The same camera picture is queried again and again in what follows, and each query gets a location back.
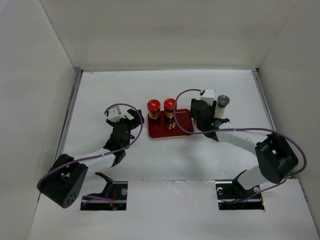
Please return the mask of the red lid brown sauce bottle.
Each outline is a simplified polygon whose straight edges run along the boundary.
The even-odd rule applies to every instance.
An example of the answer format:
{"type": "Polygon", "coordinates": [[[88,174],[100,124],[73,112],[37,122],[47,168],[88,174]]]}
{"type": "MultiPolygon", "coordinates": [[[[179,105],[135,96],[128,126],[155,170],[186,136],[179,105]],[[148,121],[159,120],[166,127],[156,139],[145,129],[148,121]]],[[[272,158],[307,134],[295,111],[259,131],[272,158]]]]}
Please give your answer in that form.
{"type": "Polygon", "coordinates": [[[167,98],[164,101],[164,121],[168,129],[173,129],[176,125],[174,116],[175,100],[167,98]]]}

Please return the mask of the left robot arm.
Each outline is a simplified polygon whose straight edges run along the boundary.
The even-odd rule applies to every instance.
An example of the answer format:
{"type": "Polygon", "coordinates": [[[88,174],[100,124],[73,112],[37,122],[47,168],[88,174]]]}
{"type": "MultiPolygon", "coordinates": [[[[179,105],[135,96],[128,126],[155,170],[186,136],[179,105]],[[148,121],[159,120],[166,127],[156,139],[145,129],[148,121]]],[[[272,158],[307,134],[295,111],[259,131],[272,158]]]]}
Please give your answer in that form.
{"type": "Polygon", "coordinates": [[[80,157],[61,154],[36,185],[42,195],[63,209],[70,207],[78,198],[90,170],[118,165],[126,156],[126,150],[142,133],[145,123],[142,111],[132,105],[114,104],[104,114],[107,124],[112,127],[106,144],[100,150],[80,157]],[[129,107],[127,113],[132,116],[131,119],[121,113],[121,105],[129,107]]]}

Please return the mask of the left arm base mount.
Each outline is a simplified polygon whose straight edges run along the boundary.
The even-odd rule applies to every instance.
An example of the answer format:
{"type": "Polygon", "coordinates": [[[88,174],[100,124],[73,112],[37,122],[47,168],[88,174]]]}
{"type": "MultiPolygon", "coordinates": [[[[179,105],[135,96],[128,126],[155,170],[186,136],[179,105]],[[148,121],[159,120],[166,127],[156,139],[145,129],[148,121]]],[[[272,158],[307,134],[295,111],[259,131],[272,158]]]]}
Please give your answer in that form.
{"type": "Polygon", "coordinates": [[[106,182],[102,192],[89,193],[82,197],[81,211],[125,211],[127,209],[128,187],[127,181],[114,181],[102,172],[95,175],[106,182]]]}

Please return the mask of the red lid chili sauce jar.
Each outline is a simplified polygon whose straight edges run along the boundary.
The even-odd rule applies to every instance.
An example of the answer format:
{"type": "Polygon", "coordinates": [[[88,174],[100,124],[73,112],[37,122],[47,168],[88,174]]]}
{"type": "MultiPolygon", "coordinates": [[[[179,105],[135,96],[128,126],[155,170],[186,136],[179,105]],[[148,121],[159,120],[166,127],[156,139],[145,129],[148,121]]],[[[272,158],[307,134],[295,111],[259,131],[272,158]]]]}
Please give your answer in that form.
{"type": "Polygon", "coordinates": [[[148,119],[151,122],[158,122],[161,114],[161,103],[157,99],[151,99],[147,103],[148,119]]]}

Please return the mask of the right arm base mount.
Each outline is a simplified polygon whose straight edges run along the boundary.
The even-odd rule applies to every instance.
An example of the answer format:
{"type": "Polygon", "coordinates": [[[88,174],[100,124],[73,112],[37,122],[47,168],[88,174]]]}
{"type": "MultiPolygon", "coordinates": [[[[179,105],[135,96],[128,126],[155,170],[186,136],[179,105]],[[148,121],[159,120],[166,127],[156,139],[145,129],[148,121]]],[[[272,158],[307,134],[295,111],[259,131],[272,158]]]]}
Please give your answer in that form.
{"type": "Polygon", "coordinates": [[[215,182],[217,204],[220,211],[264,210],[261,188],[255,185],[244,189],[236,179],[215,182]]]}

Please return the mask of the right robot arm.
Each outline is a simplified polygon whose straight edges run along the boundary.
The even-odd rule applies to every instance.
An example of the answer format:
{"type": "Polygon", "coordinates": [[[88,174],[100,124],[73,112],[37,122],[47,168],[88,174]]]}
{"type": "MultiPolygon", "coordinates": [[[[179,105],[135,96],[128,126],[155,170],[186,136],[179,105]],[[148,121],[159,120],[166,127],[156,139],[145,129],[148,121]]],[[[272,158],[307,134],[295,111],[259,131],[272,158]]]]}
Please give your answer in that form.
{"type": "Polygon", "coordinates": [[[283,136],[275,132],[262,134],[235,130],[229,119],[216,118],[214,107],[204,100],[191,100],[190,116],[207,138],[234,145],[256,157],[257,166],[242,171],[232,180],[230,188],[235,199],[248,198],[261,184],[280,184],[299,163],[283,136]]]}

